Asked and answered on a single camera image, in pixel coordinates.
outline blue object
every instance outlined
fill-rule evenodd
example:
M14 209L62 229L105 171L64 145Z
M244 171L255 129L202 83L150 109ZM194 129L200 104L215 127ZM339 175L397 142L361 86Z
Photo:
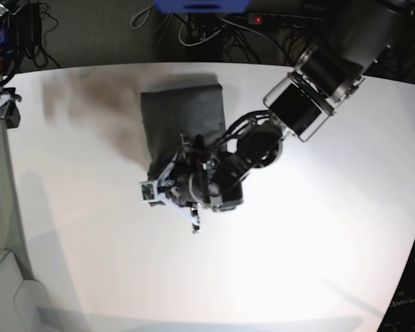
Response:
M250 0L154 0L161 12L244 12Z

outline white table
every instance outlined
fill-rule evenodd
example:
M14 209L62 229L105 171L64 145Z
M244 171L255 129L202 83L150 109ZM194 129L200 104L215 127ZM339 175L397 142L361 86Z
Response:
M367 78L307 144L251 173L200 235L143 205L139 93L223 85L227 123L287 68L136 64L18 75L8 132L35 277L65 331L375 332L415 238L415 86Z

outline table surface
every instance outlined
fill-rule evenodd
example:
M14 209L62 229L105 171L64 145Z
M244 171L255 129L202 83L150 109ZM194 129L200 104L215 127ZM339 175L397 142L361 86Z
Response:
M218 79L264 109L284 67L134 64L18 75L8 131L34 276L65 331L374 332L415 238L415 86L367 78L308 143L289 138L203 229L142 204L140 93Z

